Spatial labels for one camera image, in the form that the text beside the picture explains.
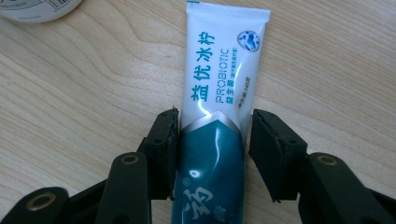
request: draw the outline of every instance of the white toothpaste tube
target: white toothpaste tube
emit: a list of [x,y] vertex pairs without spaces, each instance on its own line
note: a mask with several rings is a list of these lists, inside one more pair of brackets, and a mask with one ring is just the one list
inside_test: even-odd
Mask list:
[[239,224],[244,144],[270,11],[188,1],[187,16],[172,223]]

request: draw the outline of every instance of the white container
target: white container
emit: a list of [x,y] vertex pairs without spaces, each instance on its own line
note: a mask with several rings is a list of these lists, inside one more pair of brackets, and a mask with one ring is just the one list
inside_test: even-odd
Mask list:
[[56,20],[73,10],[82,0],[0,0],[0,15],[14,21]]

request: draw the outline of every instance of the teal label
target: teal label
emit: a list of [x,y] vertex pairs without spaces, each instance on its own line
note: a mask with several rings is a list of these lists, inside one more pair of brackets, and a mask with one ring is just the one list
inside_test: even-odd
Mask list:
[[173,224],[242,223],[245,162],[239,134],[216,120],[181,136]]

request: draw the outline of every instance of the toothpaste tube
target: toothpaste tube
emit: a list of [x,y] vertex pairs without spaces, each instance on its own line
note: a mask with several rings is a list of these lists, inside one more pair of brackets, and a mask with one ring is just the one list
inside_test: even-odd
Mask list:
[[173,224],[243,222],[244,144],[270,11],[187,2]]

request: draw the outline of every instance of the wood grain surface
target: wood grain surface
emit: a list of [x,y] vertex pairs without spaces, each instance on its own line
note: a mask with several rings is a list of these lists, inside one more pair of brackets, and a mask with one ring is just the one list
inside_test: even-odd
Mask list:
[[[396,2],[212,2],[272,10],[254,107],[396,198]],[[104,180],[157,114],[181,108],[185,5],[83,0],[57,21],[0,19],[0,218],[36,189],[74,195]],[[301,223],[246,159],[245,223]],[[170,201],[152,209],[169,223]]]

